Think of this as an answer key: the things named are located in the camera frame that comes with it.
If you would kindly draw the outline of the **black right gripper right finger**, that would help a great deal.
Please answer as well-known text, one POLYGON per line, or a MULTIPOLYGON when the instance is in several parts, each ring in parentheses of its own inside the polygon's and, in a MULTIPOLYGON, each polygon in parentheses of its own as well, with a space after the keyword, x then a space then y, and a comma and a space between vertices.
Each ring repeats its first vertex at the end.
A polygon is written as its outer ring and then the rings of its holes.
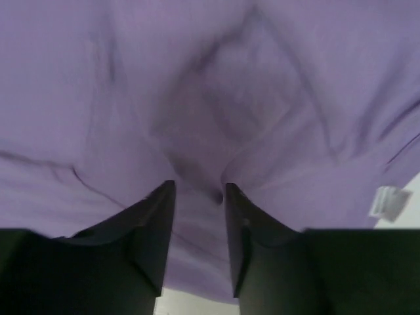
POLYGON ((225 186, 230 273, 248 315, 419 313, 419 231, 296 232, 225 186))

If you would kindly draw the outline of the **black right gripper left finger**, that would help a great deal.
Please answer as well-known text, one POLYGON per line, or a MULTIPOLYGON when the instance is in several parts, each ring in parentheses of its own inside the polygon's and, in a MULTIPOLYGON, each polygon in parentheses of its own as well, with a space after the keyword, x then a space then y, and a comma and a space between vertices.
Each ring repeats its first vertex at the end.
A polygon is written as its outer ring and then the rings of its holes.
POLYGON ((152 314, 161 295, 176 186, 70 238, 1 231, 2 314, 152 314))

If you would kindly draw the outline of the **lilac t shirt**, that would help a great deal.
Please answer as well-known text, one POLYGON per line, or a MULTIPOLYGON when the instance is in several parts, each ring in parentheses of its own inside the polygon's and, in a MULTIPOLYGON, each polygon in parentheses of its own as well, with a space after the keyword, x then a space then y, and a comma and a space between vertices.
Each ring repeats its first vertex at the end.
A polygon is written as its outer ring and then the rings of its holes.
POLYGON ((3 228, 69 236, 173 179, 165 284, 231 303, 227 182, 372 228, 418 172, 418 1, 1 2, 3 228))

